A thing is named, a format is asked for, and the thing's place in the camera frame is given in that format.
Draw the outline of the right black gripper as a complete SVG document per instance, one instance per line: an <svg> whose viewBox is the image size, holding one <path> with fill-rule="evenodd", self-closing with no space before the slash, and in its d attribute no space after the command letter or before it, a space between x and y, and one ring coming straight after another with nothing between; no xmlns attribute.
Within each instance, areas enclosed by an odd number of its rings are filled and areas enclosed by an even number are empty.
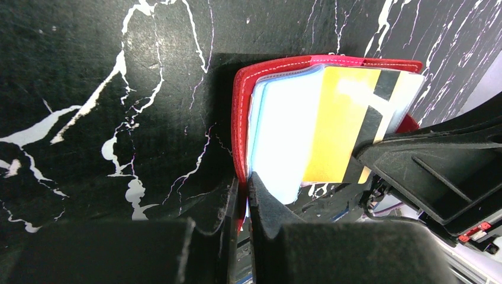
<svg viewBox="0 0 502 284"><path fill-rule="evenodd" d="M495 243L501 240L501 95L440 124L393 134L356 157L385 180L373 177L359 200L370 220L415 223L453 248L501 254ZM417 215L376 212L387 196L398 199L387 211L407 205ZM473 226L451 234L443 225Z"/></svg>

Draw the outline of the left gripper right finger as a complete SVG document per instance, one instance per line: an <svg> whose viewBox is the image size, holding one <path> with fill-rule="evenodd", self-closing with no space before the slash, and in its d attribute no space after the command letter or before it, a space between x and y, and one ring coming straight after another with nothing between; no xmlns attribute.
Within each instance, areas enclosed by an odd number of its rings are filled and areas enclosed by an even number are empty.
<svg viewBox="0 0 502 284"><path fill-rule="evenodd" d="M306 222L248 181L255 283L455 283L443 252L410 221Z"/></svg>

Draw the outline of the gold credit card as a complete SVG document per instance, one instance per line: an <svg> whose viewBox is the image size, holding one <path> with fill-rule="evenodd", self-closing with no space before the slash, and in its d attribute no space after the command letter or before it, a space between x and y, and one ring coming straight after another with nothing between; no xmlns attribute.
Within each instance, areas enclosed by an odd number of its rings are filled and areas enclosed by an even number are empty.
<svg viewBox="0 0 502 284"><path fill-rule="evenodd" d="M383 138L401 71L327 66L324 70L311 159L304 182L365 183L370 170L353 152Z"/></svg>

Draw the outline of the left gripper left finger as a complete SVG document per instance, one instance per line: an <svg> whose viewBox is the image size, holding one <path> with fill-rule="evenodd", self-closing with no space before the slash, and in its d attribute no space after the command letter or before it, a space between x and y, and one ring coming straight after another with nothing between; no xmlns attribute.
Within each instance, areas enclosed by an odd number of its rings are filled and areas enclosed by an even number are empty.
<svg viewBox="0 0 502 284"><path fill-rule="evenodd" d="M230 283L238 180L181 216L51 225L32 236L8 283Z"/></svg>

